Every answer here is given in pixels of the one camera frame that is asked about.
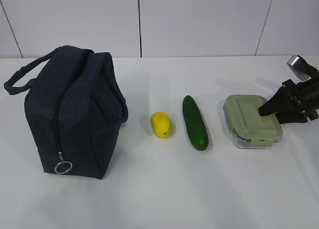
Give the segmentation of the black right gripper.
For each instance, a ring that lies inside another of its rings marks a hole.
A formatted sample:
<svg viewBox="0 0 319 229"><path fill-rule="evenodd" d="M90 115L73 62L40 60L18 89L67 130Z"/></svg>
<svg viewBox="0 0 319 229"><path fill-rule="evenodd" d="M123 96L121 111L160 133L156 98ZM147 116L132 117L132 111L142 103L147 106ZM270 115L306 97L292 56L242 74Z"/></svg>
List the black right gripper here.
<svg viewBox="0 0 319 229"><path fill-rule="evenodd" d="M309 79L295 84L282 83L277 92L261 107L260 116L276 114L280 124L305 123L319 117L319 80Z"/></svg>

